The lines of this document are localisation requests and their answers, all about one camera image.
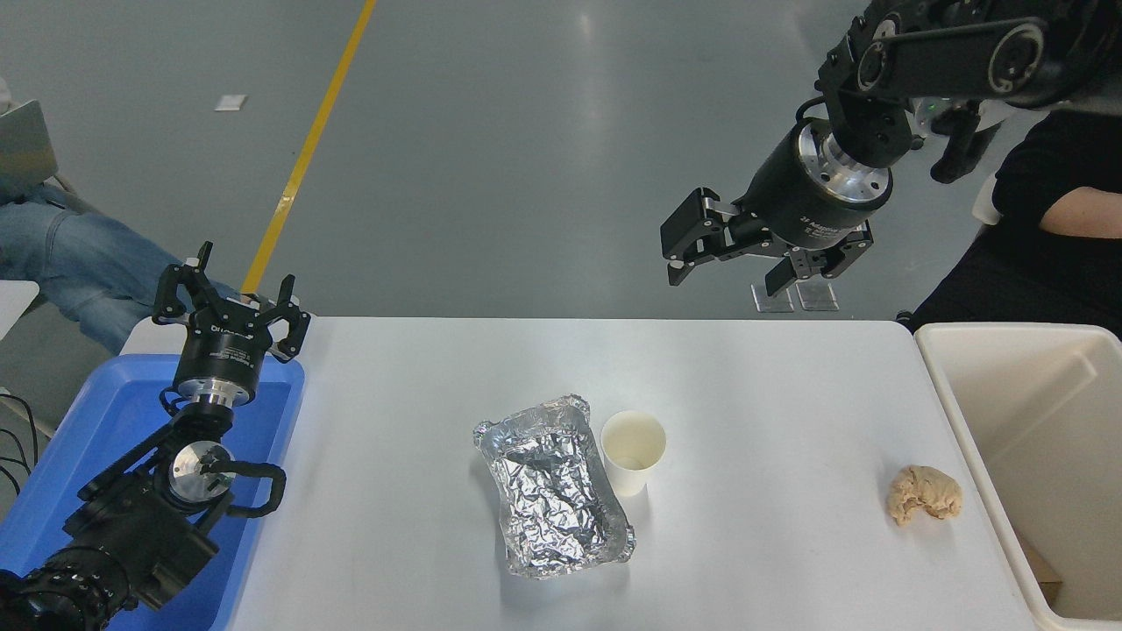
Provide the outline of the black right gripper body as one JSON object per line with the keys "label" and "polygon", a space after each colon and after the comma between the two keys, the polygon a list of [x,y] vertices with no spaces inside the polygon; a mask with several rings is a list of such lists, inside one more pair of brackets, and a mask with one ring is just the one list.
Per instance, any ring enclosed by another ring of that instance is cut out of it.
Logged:
{"label": "black right gripper body", "polygon": [[889,200],[889,170],[842,150],[828,121],[800,121],[778,143],[742,196],[742,207],[778,239],[826,249]]}

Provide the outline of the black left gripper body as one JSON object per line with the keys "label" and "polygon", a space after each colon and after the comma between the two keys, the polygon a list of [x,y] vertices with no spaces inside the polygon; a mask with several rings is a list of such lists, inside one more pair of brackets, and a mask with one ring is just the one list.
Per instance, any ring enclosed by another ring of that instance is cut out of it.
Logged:
{"label": "black left gripper body", "polygon": [[173,388],[196,397],[205,390],[224,390],[230,397],[257,393],[266,351],[272,346],[261,313],[240,302],[200,308],[188,317],[188,336],[181,349]]}

